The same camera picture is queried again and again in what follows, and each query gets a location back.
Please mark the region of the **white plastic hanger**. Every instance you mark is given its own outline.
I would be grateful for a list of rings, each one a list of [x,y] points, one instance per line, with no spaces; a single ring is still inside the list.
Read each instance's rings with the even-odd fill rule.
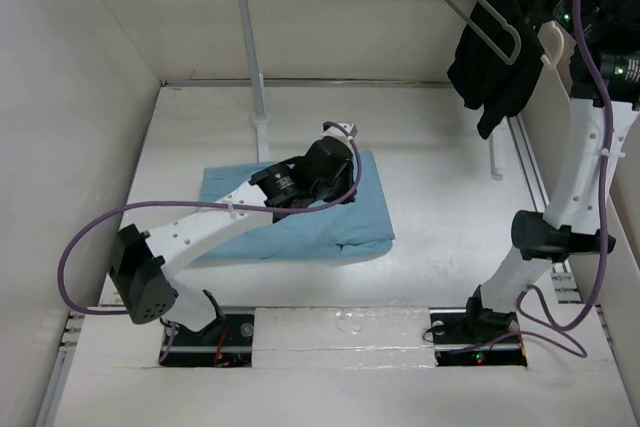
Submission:
[[[538,31],[538,40],[544,49],[541,62],[545,69],[556,70],[565,51],[565,33],[555,21],[544,23]]]

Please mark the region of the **light blue trousers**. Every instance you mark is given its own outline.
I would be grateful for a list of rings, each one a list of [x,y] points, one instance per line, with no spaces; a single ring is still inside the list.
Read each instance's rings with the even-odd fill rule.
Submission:
[[[383,255],[395,240],[374,154],[360,152],[363,172],[355,201],[287,217],[205,253],[205,259],[323,260]]]

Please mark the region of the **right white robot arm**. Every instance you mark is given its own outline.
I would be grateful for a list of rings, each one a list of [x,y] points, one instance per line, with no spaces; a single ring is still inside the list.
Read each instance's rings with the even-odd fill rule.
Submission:
[[[639,117],[639,0],[544,0],[542,11],[577,43],[565,157],[545,211],[515,214],[511,250],[467,301],[461,325],[476,341],[513,336],[524,296],[552,265],[595,255],[598,267],[583,310],[565,326],[553,318],[544,323],[558,333],[577,327],[596,303],[616,243],[606,204],[626,135]]]

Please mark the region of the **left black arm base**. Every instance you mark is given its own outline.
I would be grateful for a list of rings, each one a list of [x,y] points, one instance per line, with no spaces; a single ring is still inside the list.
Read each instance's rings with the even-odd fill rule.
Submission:
[[[225,311],[226,324],[212,340],[177,326],[165,333],[159,352],[163,367],[246,368],[252,366],[255,309],[231,308]]]

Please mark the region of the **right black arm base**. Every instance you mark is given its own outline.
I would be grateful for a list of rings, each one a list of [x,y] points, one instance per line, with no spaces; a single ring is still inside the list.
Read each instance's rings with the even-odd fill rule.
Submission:
[[[528,365],[513,317],[497,323],[472,320],[465,308],[429,310],[423,340],[433,346],[437,367]]]

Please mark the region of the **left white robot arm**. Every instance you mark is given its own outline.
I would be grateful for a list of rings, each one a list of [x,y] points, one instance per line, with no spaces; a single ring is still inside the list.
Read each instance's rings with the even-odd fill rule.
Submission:
[[[176,324],[201,343],[222,334],[226,316],[213,295],[178,275],[195,260],[254,229],[266,227],[316,202],[353,201],[355,150],[327,135],[298,157],[253,174],[224,196],[220,209],[202,208],[143,232],[134,224],[116,235],[109,276],[131,321]]]

